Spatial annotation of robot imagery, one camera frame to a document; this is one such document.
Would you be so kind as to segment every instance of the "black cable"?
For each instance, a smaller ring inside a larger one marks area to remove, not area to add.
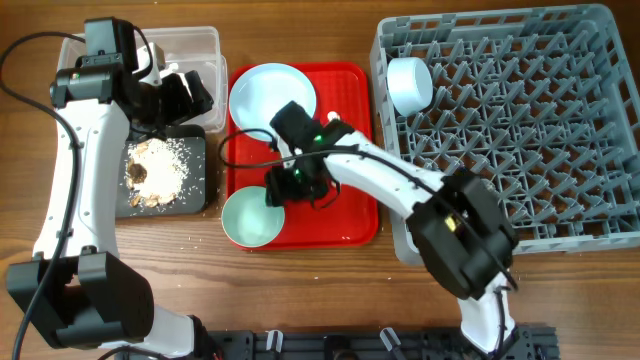
[[[369,158],[371,160],[375,160],[375,161],[377,161],[377,162],[379,162],[379,163],[381,163],[383,165],[386,165],[387,167],[389,167],[392,170],[396,171],[400,175],[406,177],[409,181],[413,182],[415,184],[415,186],[417,186],[417,187],[423,189],[424,191],[426,191],[427,193],[429,193],[434,199],[436,199],[436,201],[438,201],[442,206],[444,206],[447,209],[447,211],[450,212],[451,215],[453,215],[458,220],[458,222],[467,229],[467,231],[469,231],[469,233],[471,234],[471,237],[474,239],[474,241],[477,243],[477,245],[482,249],[482,251],[484,251],[487,254],[487,256],[489,256],[491,261],[496,265],[496,267],[500,270],[500,272],[504,275],[504,277],[507,278],[507,281],[509,282],[509,284],[511,284],[513,289],[515,291],[518,290],[518,284],[516,283],[516,281],[513,278],[513,276],[511,276],[509,271],[507,271],[507,269],[504,267],[504,264],[500,260],[498,260],[495,257],[495,255],[493,255],[493,253],[487,248],[487,245],[482,241],[482,238],[480,237],[480,235],[478,235],[478,233],[473,229],[473,227],[469,224],[469,222],[467,222],[467,220],[464,218],[464,216],[462,216],[462,214],[460,214],[460,212],[458,210],[456,210],[453,207],[453,205],[451,205],[448,201],[443,199],[442,196],[440,196],[440,194],[438,194],[436,191],[434,191],[432,188],[430,188],[424,182],[422,182],[422,180],[420,178],[411,175],[410,173],[408,173],[407,171],[405,171],[402,168],[398,167],[394,163],[392,163],[390,161],[387,161],[386,159],[383,159],[383,158],[378,157],[376,155],[370,154],[368,152],[358,150],[358,145],[353,145],[353,146],[334,146],[333,148],[328,149],[328,150],[320,150],[320,151],[315,151],[315,152],[310,152],[310,153],[297,154],[297,155],[288,156],[288,157],[285,157],[285,158],[282,158],[282,159],[278,159],[278,160],[267,161],[267,162],[260,163],[260,164],[232,164],[232,163],[229,163],[222,156],[222,152],[224,150],[224,145],[227,142],[229,142],[229,140],[231,140],[232,138],[240,135],[241,133],[243,133],[243,132],[237,132],[237,133],[233,133],[233,134],[227,136],[226,138],[224,138],[222,140],[222,142],[220,143],[220,146],[218,147],[218,157],[220,158],[220,161],[222,161],[222,163],[224,165],[226,165],[227,167],[237,168],[237,169],[258,169],[258,168],[264,168],[264,167],[279,165],[279,164],[282,164],[284,162],[294,161],[294,160],[298,160],[298,159],[302,159],[302,158],[316,157],[316,156],[327,156],[327,155],[331,155],[331,154],[358,155],[358,156],[361,156],[361,157]]]
[[[140,30],[140,28],[137,27],[137,26],[134,26],[133,29],[138,34],[140,34],[140,37],[142,38],[142,41],[144,42],[144,45],[147,47],[147,53],[149,54],[149,65],[147,65],[147,67],[144,68],[144,70],[134,74],[136,80],[140,80],[140,79],[144,79],[149,74],[151,74],[151,70],[153,70],[153,54],[151,53],[151,47],[149,46],[149,43],[147,42],[147,38],[142,33],[142,30]]]
[[[494,360],[500,359],[500,356],[502,355],[502,348],[504,347],[504,331],[507,330],[507,316],[504,311],[504,304],[502,303],[502,292],[510,290],[511,288],[507,286],[499,286],[493,292],[494,294],[496,294],[496,299],[498,301],[498,311],[500,312],[500,334],[498,335],[498,347],[496,348]]]
[[[79,168],[80,168],[80,142],[78,141],[75,132],[69,125],[69,123],[62,118],[62,116],[58,115],[55,111],[49,109],[47,106],[40,104],[39,102],[29,99],[23,95],[16,93],[15,91],[9,89],[3,79],[2,79],[2,67],[4,65],[7,56],[18,47],[20,44],[27,42],[32,39],[40,38],[40,37],[49,37],[49,36],[57,36],[57,37],[66,37],[72,40],[80,41],[84,43],[84,39],[75,35],[66,34],[62,32],[40,32],[31,35],[27,35],[23,38],[16,40],[13,44],[9,45],[9,47],[2,53],[2,57],[0,57],[0,88],[4,90],[9,96],[14,97],[18,101],[22,101],[28,105],[35,107],[38,110],[41,110],[51,117],[53,117],[58,124],[64,129],[68,138],[69,138],[69,147],[72,152],[72,167],[71,167],[71,182],[69,185],[69,196],[67,197],[67,206],[64,211],[64,216],[62,218],[62,227],[60,228],[58,243],[56,244],[56,248],[53,251],[53,255],[51,256],[51,260],[49,261],[49,265],[47,266],[47,270],[44,272],[42,279],[40,280],[40,284],[36,289],[36,292],[33,294],[31,298],[31,302],[27,307],[27,310],[24,312],[24,317],[22,318],[22,322],[20,323],[20,327],[18,328],[18,333],[16,334],[16,340],[13,345],[13,354],[12,359],[18,360],[20,358],[20,351],[22,349],[22,342],[24,341],[24,335],[27,332],[27,328],[29,327],[29,322],[31,322],[31,317],[33,316],[33,312],[38,305],[38,302],[43,296],[45,289],[51,284],[53,280],[53,273],[56,267],[56,263],[58,259],[60,259],[60,255],[62,254],[62,250],[65,247],[67,242],[67,237],[69,236],[69,226],[71,224],[71,216],[73,214],[73,205],[76,200],[76,191],[78,187],[79,180]]]
[[[120,353],[120,352],[130,352],[130,353],[134,353],[134,354],[138,354],[138,355],[143,355],[143,356],[150,356],[150,357],[154,357],[158,360],[169,360],[168,357],[162,355],[162,354],[158,354],[158,353],[154,353],[151,351],[147,351],[147,350],[142,350],[142,349],[137,349],[131,346],[120,346],[117,347],[115,349],[111,349],[109,351],[107,351],[106,353],[104,353],[102,356],[100,356],[98,358],[98,360],[105,360],[108,359],[109,357],[113,356],[114,354]]]

